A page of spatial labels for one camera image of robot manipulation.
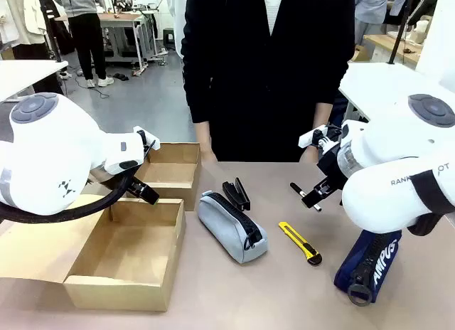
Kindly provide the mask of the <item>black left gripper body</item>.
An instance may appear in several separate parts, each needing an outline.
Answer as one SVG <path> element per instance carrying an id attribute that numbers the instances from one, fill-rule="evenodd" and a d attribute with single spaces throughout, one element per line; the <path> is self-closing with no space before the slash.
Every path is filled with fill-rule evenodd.
<path id="1" fill-rule="evenodd" d="M 131 182 L 127 187 L 127 192 L 132 195 L 140 195 L 143 191 L 143 182 L 137 179 L 136 177 L 132 177 Z"/>

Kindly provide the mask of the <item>black marker pen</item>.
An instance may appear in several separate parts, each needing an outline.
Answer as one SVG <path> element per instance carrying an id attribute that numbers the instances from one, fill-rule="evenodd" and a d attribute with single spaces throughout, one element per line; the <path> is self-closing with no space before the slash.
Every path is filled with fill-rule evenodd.
<path id="1" fill-rule="evenodd" d="M 303 192 L 303 190 L 296 183 L 291 182 L 289 185 L 302 198 L 306 197 L 306 194 Z M 318 204 L 315 204 L 314 206 L 312 206 L 312 208 L 314 208 L 317 212 L 321 212 L 322 211 L 322 208 Z"/>

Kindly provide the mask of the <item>yellow utility knife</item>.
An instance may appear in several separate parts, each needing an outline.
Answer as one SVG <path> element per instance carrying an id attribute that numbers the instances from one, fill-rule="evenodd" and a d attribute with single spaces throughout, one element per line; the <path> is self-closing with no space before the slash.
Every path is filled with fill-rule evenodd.
<path id="1" fill-rule="evenodd" d="M 279 228 L 291 241 L 304 253 L 306 261 L 311 266 L 318 266 L 322 263 L 321 254 L 313 248 L 309 242 L 293 229 L 287 222 L 279 222 Z"/>

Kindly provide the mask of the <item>black stapler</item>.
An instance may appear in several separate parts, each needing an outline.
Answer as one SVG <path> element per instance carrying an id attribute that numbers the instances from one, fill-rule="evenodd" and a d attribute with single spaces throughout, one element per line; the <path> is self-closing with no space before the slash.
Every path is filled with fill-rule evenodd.
<path id="1" fill-rule="evenodd" d="M 251 202 L 241 180 L 236 177 L 233 183 L 225 181 L 222 184 L 223 192 L 231 204 L 240 211 L 249 211 Z"/>

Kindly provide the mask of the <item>grey campus pencil case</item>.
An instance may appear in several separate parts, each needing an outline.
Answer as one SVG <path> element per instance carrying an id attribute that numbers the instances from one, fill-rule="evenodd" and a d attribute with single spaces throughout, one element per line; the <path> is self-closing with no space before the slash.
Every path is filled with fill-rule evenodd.
<path id="1" fill-rule="evenodd" d="M 253 219 L 214 191 L 202 194 L 198 218 L 238 263 L 256 260 L 268 249 L 267 232 Z"/>

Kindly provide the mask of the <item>navy campus pencil case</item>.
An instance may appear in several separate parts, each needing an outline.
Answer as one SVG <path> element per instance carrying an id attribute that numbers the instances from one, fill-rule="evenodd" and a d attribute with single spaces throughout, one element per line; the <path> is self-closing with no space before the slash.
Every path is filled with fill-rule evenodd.
<path id="1" fill-rule="evenodd" d="M 400 230 L 384 234 L 362 231 L 338 269 L 334 285 L 359 307 L 376 302 L 401 237 Z"/>

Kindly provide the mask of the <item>person's left hand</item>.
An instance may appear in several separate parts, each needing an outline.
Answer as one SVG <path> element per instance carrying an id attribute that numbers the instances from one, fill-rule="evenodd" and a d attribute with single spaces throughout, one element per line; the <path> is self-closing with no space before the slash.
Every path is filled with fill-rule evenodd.
<path id="1" fill-rule="evenodd" d="M 299 160 L 300 163 L 308 163 L 308 164 L 317 164 L 319 161 L 319 149 L 314 146 L 308 146 L 305 148 L 301 158 Z"/>

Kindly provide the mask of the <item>person in black jacket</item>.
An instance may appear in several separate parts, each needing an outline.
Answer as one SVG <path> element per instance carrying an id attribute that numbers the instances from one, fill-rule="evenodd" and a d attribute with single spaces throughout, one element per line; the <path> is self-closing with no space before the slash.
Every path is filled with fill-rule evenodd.
<path id="1" fill-rule="evenodd" d="M 218 161 L 299 162 L 355 49 L 355 0 L 187 0 L 183 88 Z"/>

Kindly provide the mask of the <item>wooden background desk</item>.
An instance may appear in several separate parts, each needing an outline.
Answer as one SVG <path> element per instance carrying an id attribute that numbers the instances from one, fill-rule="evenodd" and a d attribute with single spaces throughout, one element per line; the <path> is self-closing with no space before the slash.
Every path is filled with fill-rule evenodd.
<path id="1" fill-rule="evenodd" d="M 388 62 L 395 47 L 396 39 L 389 35 L 366 35 L 365 43 L 374 45 L 372 62 Z M 395 62 L 403 65 L 416 66 L 419 62 L 423 45 L 409 40 L 401 40 L 395 54 Z"/>

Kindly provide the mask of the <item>black slanted pole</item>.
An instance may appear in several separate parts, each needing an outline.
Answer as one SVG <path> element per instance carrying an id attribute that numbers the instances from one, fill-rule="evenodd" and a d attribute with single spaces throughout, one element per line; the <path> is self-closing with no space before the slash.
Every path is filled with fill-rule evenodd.
<path id="1" fill-rule="evenodd" d="M 398 33 L 397 33 L 397 37 L 395 39 L 395 43 L 394 43 L 392 52 L 390 54 L 390 58 L 389 58 L 389 60 L 387 62 L 387 64 L 389 64 L 389 65 L 393 65 L 394 62 L 395 62 L 395 56 L 397 54 L 398 47 L 399 47 L 400 42 L 402 40 L 402 34 L 404 33 L 404 30 L 407 27 L 407 20 L 408 20 L 409 14 L 410 14 L 410 10 L 411 10 L 413 1 L 414 0 L 407 0 L 407 3 L 405 4 L 405 10 L 404 10 L 403 17 L 402 17 L 402 20 L 401 20 L 401 24 L 400 24 L 400 27 L 399 27 L 399 30 L 398 30 Z"/>

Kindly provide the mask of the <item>background workbench with wooden top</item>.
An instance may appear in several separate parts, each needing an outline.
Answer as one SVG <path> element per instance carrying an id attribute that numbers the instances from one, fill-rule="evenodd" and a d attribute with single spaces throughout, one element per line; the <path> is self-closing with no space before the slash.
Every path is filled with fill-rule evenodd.
<path id="1" fill-rule="evenodd" d="M 150 62 L 164 64 L 168 51 L 157 43 L 155 13 L 136 10 L 99 14 L 105 60 L 131 65 L 133 76 L 140 76 Z"/>

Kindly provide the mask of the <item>person in grey hoodie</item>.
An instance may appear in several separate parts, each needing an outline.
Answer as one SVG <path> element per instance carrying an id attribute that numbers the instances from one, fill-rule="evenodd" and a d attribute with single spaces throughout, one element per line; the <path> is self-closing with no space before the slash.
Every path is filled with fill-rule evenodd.
<path id="1" fill-rule="evenodd" d="M 114 79 L 106 73 L 102 28 L 97 6 L 104 0 L 54 0 L 63 7 L 68 18 L 82 74 L 87 86 L 107 87 Z"/>

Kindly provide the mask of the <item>person in light blue shirt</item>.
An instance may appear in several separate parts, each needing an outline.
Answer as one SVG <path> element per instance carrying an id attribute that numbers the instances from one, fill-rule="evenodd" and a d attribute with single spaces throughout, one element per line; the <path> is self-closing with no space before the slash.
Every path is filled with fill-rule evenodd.
<path id="1" fill-rule="evenodd" d="M 382 34 L 389 0 L 355 0 L 355 44 L 363 44 L 364 35 Z M 406 0 L 394 0 L 390 9 L 397 16 Z"/>

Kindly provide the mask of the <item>black tripod pole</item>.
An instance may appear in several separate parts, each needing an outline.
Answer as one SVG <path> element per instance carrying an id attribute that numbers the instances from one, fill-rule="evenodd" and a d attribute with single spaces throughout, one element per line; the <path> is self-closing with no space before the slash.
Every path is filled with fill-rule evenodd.
<path id="1" fill-rule="evenodd" d="M 45 26 L 46 26 L 48 40 L 49 40 L 49 44 L 50 44 L 51 50 L 53 52 L 55 60 L 57 62 L 61 63 L 62 59 L 61 59 L 60 53 L 58 51 L 57 44 L 56 44 L 55 39 L 54 39 L 53 30 L 52 30 L 52 27 L 50 25 L 50 21 L 49 21 L 48 15 L 47 15 L 46 5 L 44 3 L 44 0 L 39 0 L 39 3 L 40 3 L 41 12 L 43 14 L 43 18 L 44 18 L 44 21 L 45 21 Z"/>

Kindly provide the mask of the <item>white table with grey frame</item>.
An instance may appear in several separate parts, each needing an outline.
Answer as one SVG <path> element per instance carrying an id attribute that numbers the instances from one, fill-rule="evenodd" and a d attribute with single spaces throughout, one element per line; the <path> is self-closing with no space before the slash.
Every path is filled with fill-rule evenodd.
<path id="1" fill-rule="evenodd" d="M 427 76 L 401 64 L 349 64 L 340 87 L 348 100 L 344 119 L 368 120 L 389 115 L 390 108 L 414 94 L 437 97 L 455 111 L 455 94 Z"/>

